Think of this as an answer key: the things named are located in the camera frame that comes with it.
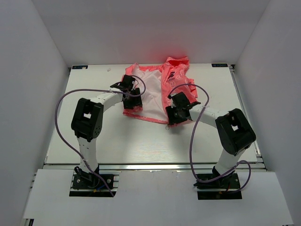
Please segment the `pink jacket white lining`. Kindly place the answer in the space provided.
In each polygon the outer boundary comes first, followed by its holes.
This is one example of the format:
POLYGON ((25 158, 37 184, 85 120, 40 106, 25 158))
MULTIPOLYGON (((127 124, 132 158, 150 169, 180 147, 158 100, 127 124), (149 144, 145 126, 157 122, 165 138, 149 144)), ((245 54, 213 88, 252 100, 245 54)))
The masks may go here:
POLYGON ((125 109, 123 115, 143 121, 168 124, 166 107, 171 105, 170 93, 183 92, 190 102, 198 97, 194 80, 186 76, 190 67, 188 57, 176 59, 168 57, 161 65, 142 66, 137 63, 125 70, 126 75, 135 75, 141 78, 146 87, 141 96, 142 107, 133 110, 125 109))

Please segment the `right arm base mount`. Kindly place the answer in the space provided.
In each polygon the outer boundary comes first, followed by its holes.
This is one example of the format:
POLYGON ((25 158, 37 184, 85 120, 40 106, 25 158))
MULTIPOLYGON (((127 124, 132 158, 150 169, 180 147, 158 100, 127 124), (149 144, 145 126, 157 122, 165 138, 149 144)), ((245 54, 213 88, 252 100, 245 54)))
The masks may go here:
POLYGON ((241 200, 242 194, 237 173, 230 173, 210 183, 196 181, 193 185, 197 189, 199 200, 241 200))

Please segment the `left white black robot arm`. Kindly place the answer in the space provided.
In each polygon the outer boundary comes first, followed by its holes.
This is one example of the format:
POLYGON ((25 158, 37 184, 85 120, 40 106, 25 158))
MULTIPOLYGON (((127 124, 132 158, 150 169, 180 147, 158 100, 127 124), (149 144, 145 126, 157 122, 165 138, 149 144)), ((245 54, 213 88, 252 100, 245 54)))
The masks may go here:
POLYGON ((137 76, 124 75, 122 81, 110 86, 108 91, 92 98, 81 98, 76 106, 71 129, 79 143, 81 160, 79 169, 86 174, 83 182, 90 188, 99 184, 99 176, 94 173, 99 169, 96 159, 96 139, 100 135, 103 125, 103 114, 118 103, 123 103, 124 109, 133 110, 142 107, 142 97, 146 91, 140 91, 136 83, 145 83, 137 76))

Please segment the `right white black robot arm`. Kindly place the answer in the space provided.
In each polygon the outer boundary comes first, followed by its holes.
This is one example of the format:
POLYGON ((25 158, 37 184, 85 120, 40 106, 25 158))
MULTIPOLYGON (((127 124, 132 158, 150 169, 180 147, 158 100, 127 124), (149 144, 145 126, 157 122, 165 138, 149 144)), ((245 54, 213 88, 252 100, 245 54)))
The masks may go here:
POLYGON ((237 108, 222 111, 198 101, 190 102, 183 92, 169 95, 168 99, 171 100, 171 105, 166 107, 166 113, 170 126, 194 121, 192 136, 198 122, 217 129, 223 150, 212 170, 212 181, 216 187, 225 187, 230 181, 229 174, 238 165, 241 155, 256 140, 255 132, 244 113, 237 108))

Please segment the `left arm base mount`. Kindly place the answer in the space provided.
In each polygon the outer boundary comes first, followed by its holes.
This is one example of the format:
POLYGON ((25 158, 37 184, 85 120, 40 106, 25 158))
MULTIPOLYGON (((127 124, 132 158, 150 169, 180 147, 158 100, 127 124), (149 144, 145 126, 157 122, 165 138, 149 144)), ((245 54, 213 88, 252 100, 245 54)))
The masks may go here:
MULTIPOLYGON (((119 173, 100 174, 107 186, 116 194, 119 186, 119 173)), ((70 197, 97 197, 112 198, 105 183, 96 175, 82 171, 79 166, 74 168, 69 196, 70 197)))

